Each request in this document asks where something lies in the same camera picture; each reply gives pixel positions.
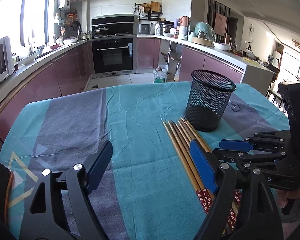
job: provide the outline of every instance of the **chopstick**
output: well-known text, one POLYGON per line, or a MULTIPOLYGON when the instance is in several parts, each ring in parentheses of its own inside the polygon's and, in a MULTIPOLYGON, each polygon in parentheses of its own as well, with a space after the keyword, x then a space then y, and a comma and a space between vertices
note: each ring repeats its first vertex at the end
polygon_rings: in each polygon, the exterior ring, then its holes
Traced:
MULTIPOLYGON (((182 117, 178 120, 178 124, 173 121, 168 121, 168 125, 163 121, 163 125, 172 141, 172 144, 181 160, 181 163, 186 170, 186 173, 191 181, 194 190, 199 197, 199 200, 204 208, 204 211, 208 213, 209 208, 212 206, 212 201, 215 198, 214 194, 205 188, 199 173, 193 163, 190 155, 190 142, 193 139, 197 139, 200 146, 206 152, 211 152, 211 148, 203 140, 196 129, 190 124, 188 120, 184 120, 182 117)), ((239 194, 236 192, 236 203, 240 201, 239 194)), ((235 202, 232 203, 230 209, 230 215, 228 217, 228 224, 231 229, 234 228, 236 216, 238 214, 238 207, 235 202)))

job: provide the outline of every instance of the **metal pin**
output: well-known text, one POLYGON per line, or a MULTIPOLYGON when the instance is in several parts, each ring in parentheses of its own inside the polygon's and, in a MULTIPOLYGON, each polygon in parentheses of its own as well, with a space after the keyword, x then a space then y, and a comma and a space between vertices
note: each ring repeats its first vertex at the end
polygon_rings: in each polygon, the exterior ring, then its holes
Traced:
POLYGON ((42 175, 43 176, 48 176, 50 174, 50 170, 49 169, 45 169, 42 171, 42 175))
POLYGON ((253 173, 256 175, 259 175, 261 173, 261 171, 257 168, 253 169, 253 173))
POLYGON ((224 170, 228 169, 229 168, 229 164, 228 163, 221 163, 220 164, 220 167, 224 170))
POLYGON ((78 163, 76 164, 75 166, 73 166, 73 169, 78 171, 78 170, 81 170, 82 169, 82 164, 78 163))

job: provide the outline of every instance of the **green label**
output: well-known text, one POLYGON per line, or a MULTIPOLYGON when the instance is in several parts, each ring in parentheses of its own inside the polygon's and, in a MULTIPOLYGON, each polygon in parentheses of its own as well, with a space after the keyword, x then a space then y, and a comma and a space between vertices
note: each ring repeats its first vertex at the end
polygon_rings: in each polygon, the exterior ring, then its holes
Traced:
POLYGON ((164 83, 165 82, 165 78, 155 78, 154 79, 154 83, 164 83))

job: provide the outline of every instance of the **yellow triangle outline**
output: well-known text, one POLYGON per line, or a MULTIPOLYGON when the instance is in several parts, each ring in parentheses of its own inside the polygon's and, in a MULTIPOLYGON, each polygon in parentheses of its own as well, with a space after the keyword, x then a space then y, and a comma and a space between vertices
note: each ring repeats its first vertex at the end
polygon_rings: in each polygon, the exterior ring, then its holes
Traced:
MULTIPOLYGON (((29 177, 34 180, 34 182, 37 182, 38 177, 31 170, 28 169, 28 167, 23 163, 23 161, 18 157, 18 155, 16 155, 16 153, 14 151, 11 154, 10 161, 8 164, 8 169, 11 168, 13 160, 15 160, 19 164, 19 166, 26 172, 26 174, 28 174, 29 177)), ((11 200, 9 202, 9 208, 14 206, 15 204, 19 203, 21 200, 24 200, 26 197, 29 197, 31 195, 32 191, 33 191, 33 188, 29 189, 28 191, 24 192, 20 196, 11 200)))

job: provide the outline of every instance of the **oven door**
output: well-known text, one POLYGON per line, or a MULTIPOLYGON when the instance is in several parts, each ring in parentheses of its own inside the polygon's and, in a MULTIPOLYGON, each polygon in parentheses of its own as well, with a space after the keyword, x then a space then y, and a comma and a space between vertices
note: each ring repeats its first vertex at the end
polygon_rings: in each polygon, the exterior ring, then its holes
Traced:
POLYGON ((95 74, 133 69, 133 39, 111 39, 92 42, 95 74))

